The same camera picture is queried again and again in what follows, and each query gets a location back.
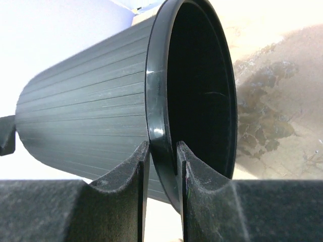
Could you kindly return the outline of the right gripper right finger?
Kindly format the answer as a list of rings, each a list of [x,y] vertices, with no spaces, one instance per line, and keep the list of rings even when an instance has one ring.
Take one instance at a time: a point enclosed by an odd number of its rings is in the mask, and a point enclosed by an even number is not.
[[[177,145],[184,241],[322,241],[321,180],[228,179]]]

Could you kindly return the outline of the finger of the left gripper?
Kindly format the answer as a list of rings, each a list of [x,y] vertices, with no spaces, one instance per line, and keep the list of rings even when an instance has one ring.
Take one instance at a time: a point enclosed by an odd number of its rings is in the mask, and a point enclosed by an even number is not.
[[[15,115],[1,117],[0,126],[1,156],[13,154],[16,149]]]

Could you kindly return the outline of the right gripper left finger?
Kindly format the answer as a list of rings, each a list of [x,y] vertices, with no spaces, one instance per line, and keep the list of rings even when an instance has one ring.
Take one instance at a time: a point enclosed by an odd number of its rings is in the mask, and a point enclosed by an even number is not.
[[[149,144],[91,183],[2,180],[1,241],[143,241]]]

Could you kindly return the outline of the large black plastic bucket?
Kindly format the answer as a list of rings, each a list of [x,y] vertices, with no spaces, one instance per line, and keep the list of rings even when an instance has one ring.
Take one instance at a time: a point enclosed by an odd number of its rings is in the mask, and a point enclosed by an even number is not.
[[[25,149],[95,180],[141,142],[152,156],[148,196],[179,209],[176,144],[233,175],[234,72],[209,1],[165,1],[157,14],[36,75],[17,102]]]

